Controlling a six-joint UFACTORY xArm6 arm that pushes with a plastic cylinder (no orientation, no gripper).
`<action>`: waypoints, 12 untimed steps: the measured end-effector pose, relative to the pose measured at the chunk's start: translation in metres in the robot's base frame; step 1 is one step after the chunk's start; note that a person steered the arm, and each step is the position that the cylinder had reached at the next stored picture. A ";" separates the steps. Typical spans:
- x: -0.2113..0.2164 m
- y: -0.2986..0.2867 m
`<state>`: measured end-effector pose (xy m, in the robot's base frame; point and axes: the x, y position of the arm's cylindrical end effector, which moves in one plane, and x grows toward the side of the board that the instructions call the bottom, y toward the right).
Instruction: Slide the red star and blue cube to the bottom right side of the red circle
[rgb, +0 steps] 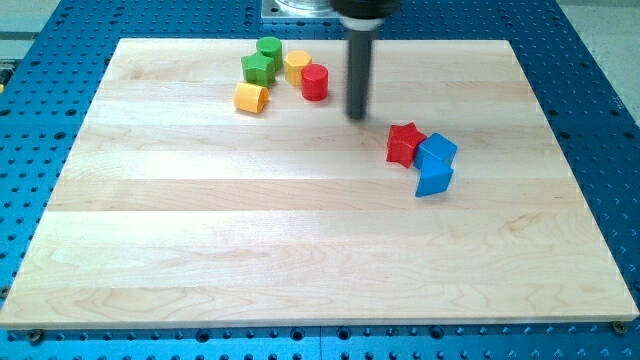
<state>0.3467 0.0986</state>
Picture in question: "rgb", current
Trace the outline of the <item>black round tool holder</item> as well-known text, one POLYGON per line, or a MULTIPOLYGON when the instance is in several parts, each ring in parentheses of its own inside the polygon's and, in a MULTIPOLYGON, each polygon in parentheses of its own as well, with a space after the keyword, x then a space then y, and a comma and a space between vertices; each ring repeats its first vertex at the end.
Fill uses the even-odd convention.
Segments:
POLYGON ((330 0, 329 4, 349 30, 373 31, 401 7, 401 0, 330 0))

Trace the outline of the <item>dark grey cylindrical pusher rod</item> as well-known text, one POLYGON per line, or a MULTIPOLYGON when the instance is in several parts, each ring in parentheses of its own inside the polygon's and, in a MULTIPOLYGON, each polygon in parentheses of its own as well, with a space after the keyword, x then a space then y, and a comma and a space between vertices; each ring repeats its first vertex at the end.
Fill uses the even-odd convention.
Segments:
POLYGON ((347 32, 346 114, 352 120, 366 116, 371 72, 373 33, 347 32))

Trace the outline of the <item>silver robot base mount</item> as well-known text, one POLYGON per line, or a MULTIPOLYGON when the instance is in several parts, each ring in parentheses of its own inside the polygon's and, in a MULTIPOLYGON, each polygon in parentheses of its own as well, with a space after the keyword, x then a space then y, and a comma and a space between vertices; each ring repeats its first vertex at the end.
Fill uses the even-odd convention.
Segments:
POLYGON ((260 3, 260 15, 265 21, 311 21, 339 17, 329 0, 261 0, 260 3))

